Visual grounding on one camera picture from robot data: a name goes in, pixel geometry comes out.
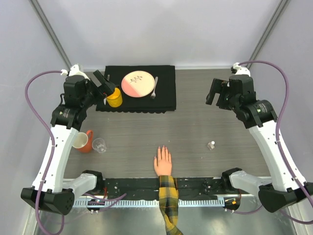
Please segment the yellow mug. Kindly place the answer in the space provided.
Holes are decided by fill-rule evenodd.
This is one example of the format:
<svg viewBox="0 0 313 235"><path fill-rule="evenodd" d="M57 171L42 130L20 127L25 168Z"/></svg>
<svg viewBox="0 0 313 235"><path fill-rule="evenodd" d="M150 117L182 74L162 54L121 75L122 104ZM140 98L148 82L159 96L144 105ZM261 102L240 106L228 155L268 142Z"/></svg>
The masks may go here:
<svg viewBox="0 0 313 235"><path fill-rule="evenodd" d="M106 97L106 102L113 108L120 107L123 102L121 90L116 87L114 92Z"/></svg>

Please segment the mannequin hand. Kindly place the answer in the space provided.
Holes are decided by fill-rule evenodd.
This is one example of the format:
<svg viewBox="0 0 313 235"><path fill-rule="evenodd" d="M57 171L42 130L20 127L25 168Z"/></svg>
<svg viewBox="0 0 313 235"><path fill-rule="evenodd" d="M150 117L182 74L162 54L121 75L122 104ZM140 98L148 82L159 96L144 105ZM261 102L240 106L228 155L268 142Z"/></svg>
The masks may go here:
<svg viewBox="0 0 313 235"><path fill-rule="evenodd" d="M154 157L154 170L157 176L172 175L172 156L166 146L158 147Z"/></svg>

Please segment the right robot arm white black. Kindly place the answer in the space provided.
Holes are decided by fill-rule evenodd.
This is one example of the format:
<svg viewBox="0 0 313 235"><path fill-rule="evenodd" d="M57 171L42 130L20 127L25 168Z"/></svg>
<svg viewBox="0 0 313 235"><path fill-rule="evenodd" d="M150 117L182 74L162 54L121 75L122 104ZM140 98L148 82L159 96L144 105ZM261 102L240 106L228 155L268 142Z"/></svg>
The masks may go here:
<svg viewBox="0 0 313 235"><path fill-rule="evenodd" d="M271 179L265 180L233 168L222 173L221 188L226 193L236 189L257 196L268 212L276 212L313 194L308 182L295 165L278 127L278 117L267 100L257 100L253 79L234 75L229 80L213 79L206 104L219 94L217 106L233 111L259 146Z"/></svg>

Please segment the pink cream plate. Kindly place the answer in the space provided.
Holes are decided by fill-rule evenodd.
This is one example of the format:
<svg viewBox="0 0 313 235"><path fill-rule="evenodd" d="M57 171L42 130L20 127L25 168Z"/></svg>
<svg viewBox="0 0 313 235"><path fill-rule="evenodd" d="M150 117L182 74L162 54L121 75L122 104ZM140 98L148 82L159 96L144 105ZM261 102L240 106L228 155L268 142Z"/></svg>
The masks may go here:
<svg viewBox="0 0 313 235"><path fill-rule="evenodd" d="M146 71L133 71L125 75L121 81L122 91L134 98L149 95L155 87L154 77Z"/></svg>

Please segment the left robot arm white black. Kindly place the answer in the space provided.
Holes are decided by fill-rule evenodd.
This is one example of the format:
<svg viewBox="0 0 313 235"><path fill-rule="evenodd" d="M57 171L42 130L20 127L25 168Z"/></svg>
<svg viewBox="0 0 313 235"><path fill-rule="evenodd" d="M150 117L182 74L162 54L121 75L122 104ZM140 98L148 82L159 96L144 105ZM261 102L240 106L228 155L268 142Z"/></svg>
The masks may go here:
<svg viewBox="0 0 313 235"><path fill-rule="evenodd" d="M77 198L87 192L100 195L104 189L101 172L85 170L71 181L64 179L68 157L78 136L87 110L104 99L104 91L112 83L96 71L101 83L97 86L74 65L70 71L59 72L66 76L61 102L52 112L51 126L46 126L50 135L41 168L29 188L23 188L21 199L32 208L60 215L67 215Z"/></svg>

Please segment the glitter nail polish bottle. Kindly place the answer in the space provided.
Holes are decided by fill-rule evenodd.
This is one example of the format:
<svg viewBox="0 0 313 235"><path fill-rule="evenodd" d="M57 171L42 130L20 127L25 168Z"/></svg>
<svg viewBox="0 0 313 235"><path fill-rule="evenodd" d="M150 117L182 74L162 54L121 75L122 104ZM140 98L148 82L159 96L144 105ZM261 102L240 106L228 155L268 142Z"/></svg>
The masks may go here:
<svg viewBox="0 0 313 235"><path fill-rule="evenodd" d="M215 148L215 142L214 141L211 141L207 144L207 147L209 150L213 150Z"/></svg>

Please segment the orange mug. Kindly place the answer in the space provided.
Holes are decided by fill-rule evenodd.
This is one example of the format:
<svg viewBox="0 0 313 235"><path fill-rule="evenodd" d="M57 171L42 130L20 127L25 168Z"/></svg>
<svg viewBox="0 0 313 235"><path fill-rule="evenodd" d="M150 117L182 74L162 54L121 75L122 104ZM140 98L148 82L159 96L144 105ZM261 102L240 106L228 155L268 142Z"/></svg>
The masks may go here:
<svg viewBox="0 0 313 235"><path fill-rule="evenodd" d="M79 132L72 144L72 147L82 153L89 153L92 150L93 131L88 130L86 133Z"/></svg>

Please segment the yellow plaid sleeve forearm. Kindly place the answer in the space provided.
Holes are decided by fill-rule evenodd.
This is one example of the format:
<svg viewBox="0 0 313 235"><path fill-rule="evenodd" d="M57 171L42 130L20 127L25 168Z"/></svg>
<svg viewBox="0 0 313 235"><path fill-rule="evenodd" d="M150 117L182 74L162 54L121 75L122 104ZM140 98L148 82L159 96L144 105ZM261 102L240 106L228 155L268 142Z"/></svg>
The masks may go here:
<svg viewBox="0 0 313 235"><path fill-rule="evenodd" d="M159 208L165 222L167 235L182 235L177 227L179 191L172 176L159 176Z"/></svg>

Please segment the black cloth placemat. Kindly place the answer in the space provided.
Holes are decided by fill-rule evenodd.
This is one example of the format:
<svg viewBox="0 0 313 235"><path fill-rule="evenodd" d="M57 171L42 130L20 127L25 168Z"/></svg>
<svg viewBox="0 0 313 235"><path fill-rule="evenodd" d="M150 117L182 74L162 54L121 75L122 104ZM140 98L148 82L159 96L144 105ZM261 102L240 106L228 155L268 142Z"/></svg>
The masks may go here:
<svg viewBox="0 0 313 235"><path fill-rule="evenodd" d="M177 107L175 66L106 66L104 75L109 75L109 80L120 86L125 75L138 70L158 77L154 99L151 99L150 95L141 98L130 97L122 92L123 103L121 106L113 108L101 100L96 105L96 111L151 114L175 111Z"/></svg>

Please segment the clear plastic cup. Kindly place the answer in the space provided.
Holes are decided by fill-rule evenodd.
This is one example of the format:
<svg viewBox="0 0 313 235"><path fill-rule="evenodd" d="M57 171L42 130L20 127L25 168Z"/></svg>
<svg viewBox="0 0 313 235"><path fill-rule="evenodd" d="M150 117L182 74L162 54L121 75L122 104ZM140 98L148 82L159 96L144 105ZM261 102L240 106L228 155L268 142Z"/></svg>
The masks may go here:
<svg viewBox="0 0 313 235"><path fill-rule="evenodd" d="M105 153L107 151L105 140L102 138L96 138L92 142L92 148L98 153Z"/></svg>

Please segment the silver fork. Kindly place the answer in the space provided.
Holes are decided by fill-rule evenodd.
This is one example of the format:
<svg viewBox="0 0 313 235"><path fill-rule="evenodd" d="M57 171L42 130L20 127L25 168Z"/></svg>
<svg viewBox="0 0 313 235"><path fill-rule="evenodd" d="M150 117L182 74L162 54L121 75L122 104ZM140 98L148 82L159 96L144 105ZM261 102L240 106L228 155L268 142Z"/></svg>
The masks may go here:
<svg viewBox="0 0 313 235"><path fill-rule="evenodd" d="M155 85L154 85L153 92L151 94L151 99L155 99L155 97L156 97L156 86L157 86L157 83L158 83L158 76L155 77Z"/></svg>

